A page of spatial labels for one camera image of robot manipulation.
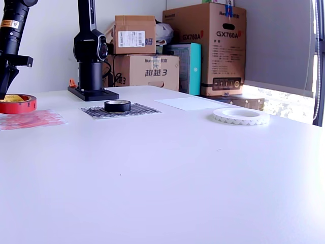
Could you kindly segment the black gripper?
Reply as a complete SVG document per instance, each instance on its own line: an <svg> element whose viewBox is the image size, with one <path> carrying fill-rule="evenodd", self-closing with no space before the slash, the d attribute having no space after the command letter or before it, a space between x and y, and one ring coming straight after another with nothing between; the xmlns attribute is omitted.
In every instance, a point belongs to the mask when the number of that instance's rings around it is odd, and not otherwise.
<svg viewBox="0 0 325 244"><path fill-rule="evenodd" d="M17 67L31 68L33 61L34 59L30 56L8 54L1 51L1 100L5 98L10 84L19 73Z"/></svg>

